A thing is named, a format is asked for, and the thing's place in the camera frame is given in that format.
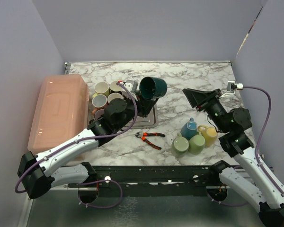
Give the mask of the dark teal mug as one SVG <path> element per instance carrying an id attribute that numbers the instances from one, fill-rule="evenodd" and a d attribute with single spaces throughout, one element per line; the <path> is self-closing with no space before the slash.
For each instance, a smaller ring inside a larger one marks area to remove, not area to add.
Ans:
<path id="1" fill-rule="evenodd" d="M 167 83 L 160 78 L 144 77 L 140 82 L 139 90 L 145 99 L 161 98 L 167 92 Z"/>

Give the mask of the yellow mug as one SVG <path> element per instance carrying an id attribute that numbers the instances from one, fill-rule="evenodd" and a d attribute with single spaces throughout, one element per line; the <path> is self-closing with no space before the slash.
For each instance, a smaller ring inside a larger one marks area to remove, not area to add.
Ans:
<path id="1" fill-rule="evenodd" d="M 213 145 L 218 137 L 218 133 L 214 127 L 199 125 L 198 130 L 205 139 L 205 146 Z"/>

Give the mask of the yellow-green faceted mug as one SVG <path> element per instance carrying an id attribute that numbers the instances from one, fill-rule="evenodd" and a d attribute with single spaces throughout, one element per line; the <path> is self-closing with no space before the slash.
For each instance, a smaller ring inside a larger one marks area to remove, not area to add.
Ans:
<path id="1" fill-rule="evenodd" d="M 94 86 L 94 91 L 95 93 L 92 95 L 93 98 L 100 94 L 108 97 L 110 95 L 109 84 L 104 81 L 99 82 Z"/>

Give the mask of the blue mug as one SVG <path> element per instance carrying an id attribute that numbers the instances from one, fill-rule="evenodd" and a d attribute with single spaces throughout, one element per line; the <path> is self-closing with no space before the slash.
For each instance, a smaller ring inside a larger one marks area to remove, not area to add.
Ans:
<path id="1" fill-rule="evenodd" d="M 197 134 L 197 123 L 193 118 L 190 118 L 190 120 L 181 128 L 180 133 L 182 137 L 187 140 L 190 140 Z"/>

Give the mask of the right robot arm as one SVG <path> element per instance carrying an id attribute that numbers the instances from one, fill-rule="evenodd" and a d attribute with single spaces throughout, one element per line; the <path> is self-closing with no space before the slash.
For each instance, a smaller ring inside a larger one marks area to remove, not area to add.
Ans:
<path id="1" fill-rule="evenodd" d="M 252 179 L 249 182 L 228 163 L 219 161 L 210 167 L 209 182 L 231 187 L 257 211 L 266 227 L 284 227 L 284 185 L 265 164 L 245 134 L 245 130 L 252 127 L 249 111 L 234 108 L 227 112 L 220 103 L 220 89 L 200 91 L 185 88 L 182 91 L 193 108 L 208 114 L 223 133 L 219 138 L 222 149 Z"/>

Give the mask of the black glossy mug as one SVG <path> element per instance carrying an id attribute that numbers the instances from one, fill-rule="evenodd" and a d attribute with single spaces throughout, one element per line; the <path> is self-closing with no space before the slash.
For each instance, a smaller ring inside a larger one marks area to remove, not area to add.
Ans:
<path id="1" fill-rule="evenodd" d="M 122 93 L 123 88 L 117 85 L 118 82 L 119 81 L 116 80 L 110 83 L 109 85 L 110 93 L 120 93 L 120 94 Z"/>

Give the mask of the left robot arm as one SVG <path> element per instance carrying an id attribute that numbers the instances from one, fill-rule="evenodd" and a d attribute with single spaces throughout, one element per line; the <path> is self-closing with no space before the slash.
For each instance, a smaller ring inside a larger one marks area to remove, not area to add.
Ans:
<path id="1" fill-rule="evenodd" d="M 78 135 L 37 155 L 31 151 L 23 154 L 15 192 L 25 192 L 31 199 L 46 194 L 58 182 L 58 177 L 54 176 L 58 169 L 82 153 L 99 148 L 129 130 L 128 122 L 134 122 L 138 116 L 146 117 L 156 102 L 156 98 L 145 99 L 142 95 L 134 99 L 114 99 L 104 109 L 101 117 Z M 22 191 L 18 189 L 20 184 L 24 186 Z"/>

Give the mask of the light pink mug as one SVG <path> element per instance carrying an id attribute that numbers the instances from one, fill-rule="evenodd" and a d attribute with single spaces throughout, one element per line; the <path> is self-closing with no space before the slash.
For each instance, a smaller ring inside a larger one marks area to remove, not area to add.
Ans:
<path id="1" fill-rule="evenodd" d="M 121 95 L 120 93 L 114 92 L 114 93 L 111 93 L 107 97 L 108 103 L 111 103 L 114 99 L 123 99 L 123 95 Z"/>

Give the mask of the salmon pink mug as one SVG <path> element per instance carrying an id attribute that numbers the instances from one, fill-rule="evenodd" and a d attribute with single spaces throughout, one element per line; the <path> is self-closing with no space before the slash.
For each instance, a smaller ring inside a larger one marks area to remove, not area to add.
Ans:
<path id="1" fill-rule="evenodd" d="M 94 106 L 94 109 L 92 110 L 92 115 L 95 115 L 98 110 L 104 109 L 108 106 L 107 97 L 103 94 L 98 94 L 94 96 L 92 99 L 92 105 Z"/>

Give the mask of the lilac wavy-pattern mug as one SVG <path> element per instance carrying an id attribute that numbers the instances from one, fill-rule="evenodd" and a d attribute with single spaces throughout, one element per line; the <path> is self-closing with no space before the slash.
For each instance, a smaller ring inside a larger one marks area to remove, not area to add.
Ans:
<path id="1" fill-rule="evenodd" d="M 104 114 L 104 109 L 99 109 L 94 114 L 94 119 L 98 120 Z"/>

